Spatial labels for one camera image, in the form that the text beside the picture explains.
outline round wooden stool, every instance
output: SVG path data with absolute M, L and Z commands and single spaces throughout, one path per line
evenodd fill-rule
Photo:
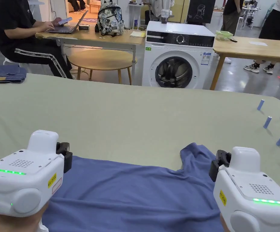
M 128 69 L 129 82 L 131 85 L 130 67 L 132 66 L 132 54 L 124 51 L 91 49 L 76 52 L 68 56 L 70 63 L 79 67 L 77 80 L 80 79 L 81 68 L 90 69 L 89 80 L 92 79 L 93 70 L 117 70 L 118 82 L 122 84 L 121 69 Z

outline green led light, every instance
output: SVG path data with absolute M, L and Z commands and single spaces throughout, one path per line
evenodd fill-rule
M 253 201 L 258 201 L 258 202 L 264 202 L 264 203 L 270 203 L 270 204 L 277 204 L 277 205 L 280 205 L 280 201 L 273 201 L 273 200 L 266 200 L 266 199 L 258 199 L 258 198 L 253 198 Z
M 15 172 L 15 171 L 10 171 L 10 170 L 3 170 L 3 169 L 0 169 L 0 172 L 13 173 L 13 174 L 17 174 L 17 175 L 26 175 L 26 173 L 23 173 L 23 172 Z

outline laptop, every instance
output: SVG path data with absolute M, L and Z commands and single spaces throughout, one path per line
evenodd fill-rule
M 53 30 L 48 30 L 49 33 L 61 33 L 61 34 L 72 34 L 75 32 L 75 30 L 78 28 L 78 26 L 80 25 L 81 21 L 83 20 L 83 18 L 85 17 L 85 15 L 87 14 L 88 11 L 86 11 L 82 17 L 80 18 L 80 20 L 78 21 L 77 25 L 75 27 L 70 27 L 70 26 L 57 26 L 54 27 Z

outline washing machine door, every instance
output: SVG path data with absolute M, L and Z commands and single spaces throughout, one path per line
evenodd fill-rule
M 197 82 L 199 66 L 190 51 L 163 51 L 152 64 L 151 82 L 164 88 L 193 88 Z

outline yellow warning sticker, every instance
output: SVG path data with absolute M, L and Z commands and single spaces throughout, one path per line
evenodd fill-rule
M 55 182 L 56 180 L 56 173 L 54 174 L 54 176 L 52 176 L 52 178 L 49 180 L 49 182 L 47 183 L 47 187 L 50 188 L 50 186 Z
M 224 206 L 226 206 L 227 198 L 226 198 L 225 194 L 222 192 L 222 190 L 219 193 L 219 197 L 220 197 L 220 200 L 222 201 L 222 204 L 224 204 Z

